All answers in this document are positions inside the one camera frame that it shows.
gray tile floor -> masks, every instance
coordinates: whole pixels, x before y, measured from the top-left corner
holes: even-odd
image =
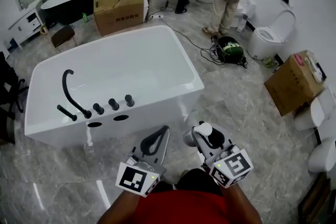
[[[158,11],[164,3],[151,0],[150,11]],[[182,15],[163,12],[165,22],[200,47],[210,47],[201,28],[209,20],[211,5],[191,0],[187,8]],[[101,38],[93,17],[89,19],[86,24],[81,20],[73,24],[79,45]],[[161,24],[160,19],[153,19],[123,31]],[[51,32],[60,27],[55,26]],[[232,29],[229,34],[245,47],[251,31],[238,34]],[[316,145],[312,130],[298,133],[291,115],[280,116],[263,85],[272,70],[260,61],[246,55],[247,69],[230,64],[217,66],[202,58],[185,37],[176,35],[205,90],[186,122],[167,123],[171,139],[164,161],[168,169],[165,178],[175,182],[183,170],[200,166],[196,150],[184,145],[181,135],[199,120],[216,123],[232,133],[255,166],[239,184],[263,223],[296,223],[297,205],[315,179],[307,170],[309,154]],[[14,50],[8,61],[29,83],[39,62],[74,46],[70,40],[55,49],[47,36],[36,36],[24,44],[22,51]],[[25,137],[24,114],[18,114],[16,145],[0,147],[1,223],[95,223],[121,192],[114,185],[119,162],[136,136],[151,131],[58,150]]]

freestanding bathtub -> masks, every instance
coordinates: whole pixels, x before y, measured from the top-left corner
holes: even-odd
[[[92,117],[86,119],[66,99],[62,75],[71,69],[67,85],[72,98]],[[56,147],[92,143],[162,126],[186,118],[203,83],[175,33],[154,26],[102,38],[38,64],[28,92],[25,135]],[[132,95],[135,105],[124,99]],[[120,105],[112,110],[114,98]],[[98,115],[92,109],[104,109]],[[78,118],[72,121],[56,109],[62,105]]]
[[[48,0],[41,6],[47,15],[57,22],[68,25],[93,13],[93,0]]]

red shirt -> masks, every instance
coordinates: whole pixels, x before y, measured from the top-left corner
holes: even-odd
[[[226,220],[223,197],[190,190],[171,190],[141,197],[132,223],[221,223]]]

cardboard box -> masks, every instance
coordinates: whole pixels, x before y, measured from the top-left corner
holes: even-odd
[[[93,12],[99,33],[104,36],[145,22],[149,0],[95,0]]]
[[[304,61],[307,53],[313,55],[308,51],[291,55],[265,82],[281,116],[312,101],[323,90],[323,82],[315,81],[309,65]]]

black shorts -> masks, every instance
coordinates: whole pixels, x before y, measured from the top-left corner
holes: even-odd
[[[213,178],[201,169],[192,169],[175,184],[176,189],[203,191],[222,196],[221,189]],[[161,193],[173,190],[173,186],[160,181],[151,193]]]

